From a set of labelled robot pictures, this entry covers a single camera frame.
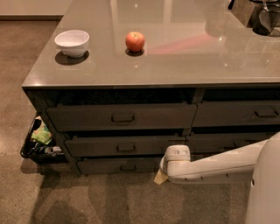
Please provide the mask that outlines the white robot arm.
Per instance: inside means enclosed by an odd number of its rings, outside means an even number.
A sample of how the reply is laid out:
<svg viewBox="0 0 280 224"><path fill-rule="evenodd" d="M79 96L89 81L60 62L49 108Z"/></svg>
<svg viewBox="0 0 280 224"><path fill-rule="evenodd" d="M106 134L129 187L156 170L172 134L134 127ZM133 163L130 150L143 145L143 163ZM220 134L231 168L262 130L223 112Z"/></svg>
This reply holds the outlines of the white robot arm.
<svg viewBox="0 0 280 224"><path fill-rule="evenodd" d="M154 182L250 183L244 224L280 224L280 133L261 142L196 161L186 145L168 147Z"/></svg>

